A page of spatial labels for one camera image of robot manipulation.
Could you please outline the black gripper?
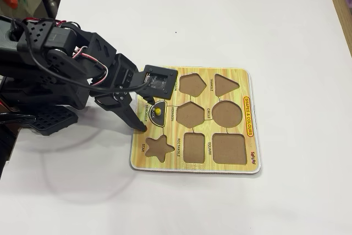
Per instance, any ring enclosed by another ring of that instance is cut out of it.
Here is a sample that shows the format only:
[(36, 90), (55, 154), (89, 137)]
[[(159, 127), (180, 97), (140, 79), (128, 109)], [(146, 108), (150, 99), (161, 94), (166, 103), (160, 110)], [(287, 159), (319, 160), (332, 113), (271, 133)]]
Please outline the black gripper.
[[(132, 79), (137, 73), (136, 65), (122, 53), (114, 56), (109, 66), (109, 92), (132, 92), (138, 91), (138, 85), (132, 85)], [(142, 95), (142, 98), (150, 105), (155, 104), (151, 95)], [(124, 93), (113, 93), (95, 97), (95, 102), (105, 111), (110, 111), (122, 119), (129, 127), (141, 132), (147, 131), (147, 126), (139, 120), (130, 106), (131, 96)]]

